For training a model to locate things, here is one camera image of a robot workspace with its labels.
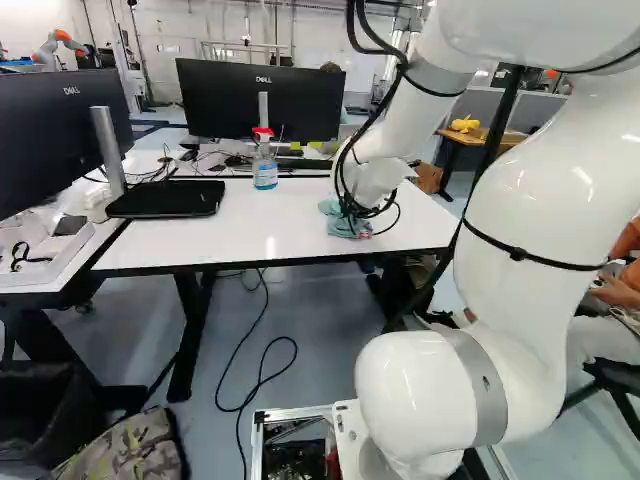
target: silver cylinder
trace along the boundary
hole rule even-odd
[[[258,108],[260,109],[260,126],[269,128],[269,92],[258,93]]]
[[[89,110],[91,110],[93,128],[96,130],[96,137],[100,144],[102,161],[107,170],[111,194],[115,200],[125,192],[126,179],[120,158],[120,147],[111,121],[111,112],[109,107],[105,106],[89,107]]]

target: dell logo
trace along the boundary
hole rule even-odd
[[[78,95],[80,93],[80,89],[74,86],[64,87],[62,90],[65,95]]]

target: hand sanitizer bottle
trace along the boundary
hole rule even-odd
[[[253,186],[258,190],[270,190],[278,185],[278,164],[269,149],[273,131],[255,127],[253,133],[258,136],[258,149],[253,160]]]

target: camouflage bag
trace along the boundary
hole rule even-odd
[[[152,408],[122,420],[47,480],[182,480],[186,462],[175,441],[173,417]]]

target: chair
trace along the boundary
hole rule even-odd
[[[558,416],[600,390],[606,390],[616,403],[629,429],[640,441],[640,419],[627,397],[627,395],[640,397],[640,366],[596,358],[594,363],[585,363],[583,368],[593,376],[593,382],[569,395]]]

